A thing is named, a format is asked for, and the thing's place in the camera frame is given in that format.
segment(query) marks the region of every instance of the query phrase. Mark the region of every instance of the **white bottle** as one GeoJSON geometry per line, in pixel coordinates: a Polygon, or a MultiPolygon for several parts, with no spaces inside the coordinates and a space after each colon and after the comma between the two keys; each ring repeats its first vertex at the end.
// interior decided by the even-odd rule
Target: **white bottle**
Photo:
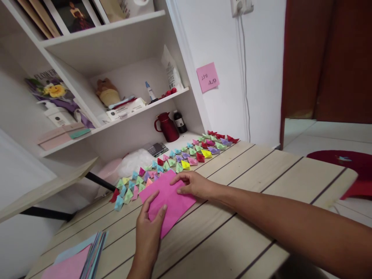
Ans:
{"type": "Polygon", "coordinates": [[[44,111],[46,117],[48,117],[57,127],[65,125],[71,125],[77,123],[76,120],[69,114],[67,109],[57,107],[50,101],[39,101],[37,103],[45,104],[47,110],[44,111]]]}

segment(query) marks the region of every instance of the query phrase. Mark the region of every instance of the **tile floor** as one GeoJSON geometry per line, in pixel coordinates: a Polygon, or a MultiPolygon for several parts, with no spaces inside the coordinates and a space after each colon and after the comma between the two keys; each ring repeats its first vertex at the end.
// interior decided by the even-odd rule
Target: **tile floor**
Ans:
{"type": "MultiPolygon", "coordinates": [[[[372,155],[372,124],[286,119],[283,151],[306,156],[320,150],[349,150],[372,155]]],[[[372,200],[338,200],[330,211],[372,227],[372,200]]],[[[336,278],[326,274],[330,279],[336,278]]]]}

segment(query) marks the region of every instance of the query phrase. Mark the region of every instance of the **teddy bear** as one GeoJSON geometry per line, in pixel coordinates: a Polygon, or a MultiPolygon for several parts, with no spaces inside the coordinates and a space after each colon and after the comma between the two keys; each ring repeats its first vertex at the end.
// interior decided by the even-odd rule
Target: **teddy bear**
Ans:
{"type": "Polygon", "coordinates": [[[104,80],[99,79],[97,81],[97,87],[96,94],[105,106],[108,107],[121,101],[117,88],[108,78],[104,80]]]}

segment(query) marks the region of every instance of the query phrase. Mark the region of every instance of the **forearm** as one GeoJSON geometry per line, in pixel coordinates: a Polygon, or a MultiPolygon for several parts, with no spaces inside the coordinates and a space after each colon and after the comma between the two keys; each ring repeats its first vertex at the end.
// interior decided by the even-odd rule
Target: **forearm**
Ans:
{"type": "Polygon", "coordinates": [[[371,278],[372,229],[299,201],[217,185],[227,205],[288,250],[342,278],[371,278]]]}

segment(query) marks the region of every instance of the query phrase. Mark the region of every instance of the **wooden table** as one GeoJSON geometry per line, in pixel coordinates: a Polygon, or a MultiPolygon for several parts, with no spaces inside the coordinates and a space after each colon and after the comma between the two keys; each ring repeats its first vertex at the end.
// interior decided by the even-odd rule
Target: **wooden table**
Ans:
{"type": "MultiPolygon", "coordinates": [[[[192,167],[209,180],[328,208],[352,185],[356,172],[337,165],[238,142],[192,167]]],[[[109,231],[97,279],[123,279],[135,252],[141,200],[120,212],[111,195],[77,213],[56,233],[26,279],[39,279],[57,255],[99,230],[109,231]]],[[[289,256],[222,205],[198,200],[161,242],[152,278],[269,278],[289,256]]]]}

